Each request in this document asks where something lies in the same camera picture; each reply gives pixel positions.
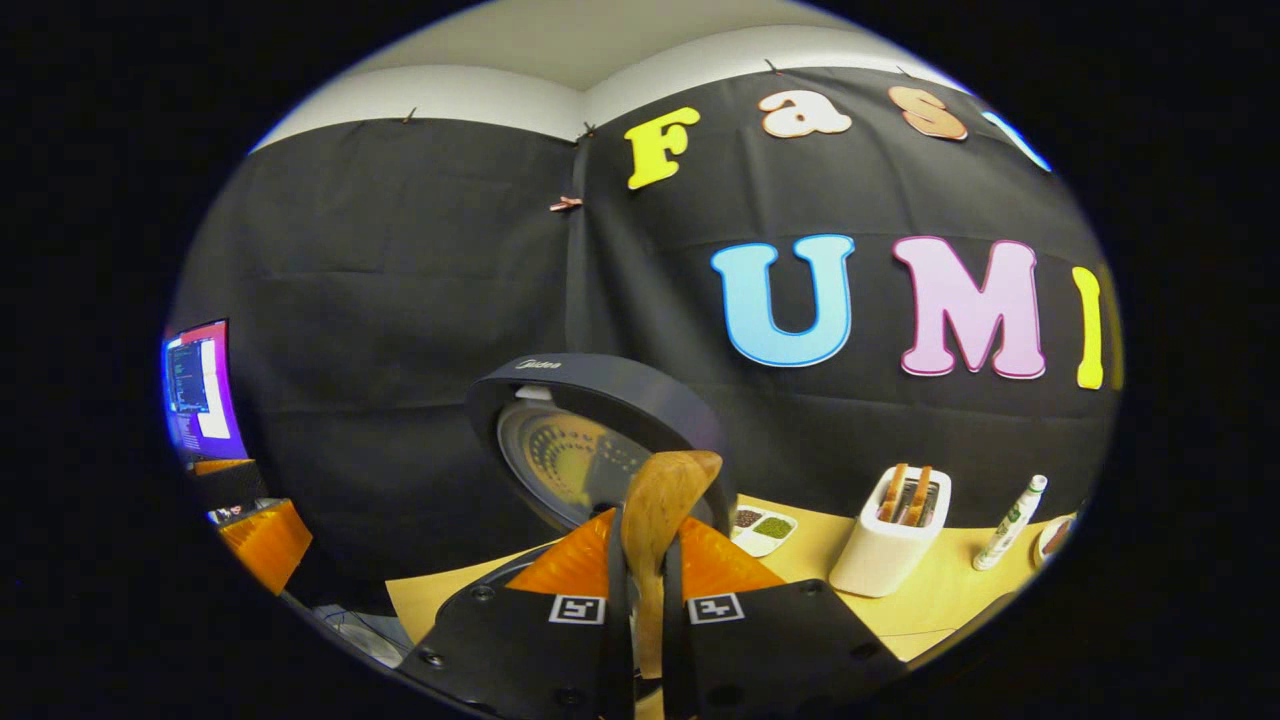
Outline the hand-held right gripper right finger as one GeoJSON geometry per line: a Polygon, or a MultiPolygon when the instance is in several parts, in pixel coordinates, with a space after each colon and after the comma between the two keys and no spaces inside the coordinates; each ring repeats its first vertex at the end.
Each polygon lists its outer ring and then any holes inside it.
{"type": "Polygon", "coordinates": [[[663,573],[668,719],[841,719],[906,674],[826,582],[787,582],[694,518],[663,573]]]}

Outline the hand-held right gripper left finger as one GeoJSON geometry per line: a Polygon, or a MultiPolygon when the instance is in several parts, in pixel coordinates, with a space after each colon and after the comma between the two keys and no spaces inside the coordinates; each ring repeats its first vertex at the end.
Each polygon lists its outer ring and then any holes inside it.
{"type": "Polygon", "coordinates": [[[521,591],[530,550],[453,593],[398,674],[483,719],[631,719],[634,651],[625,552],[603,512],[607,591],[521,591]]]}

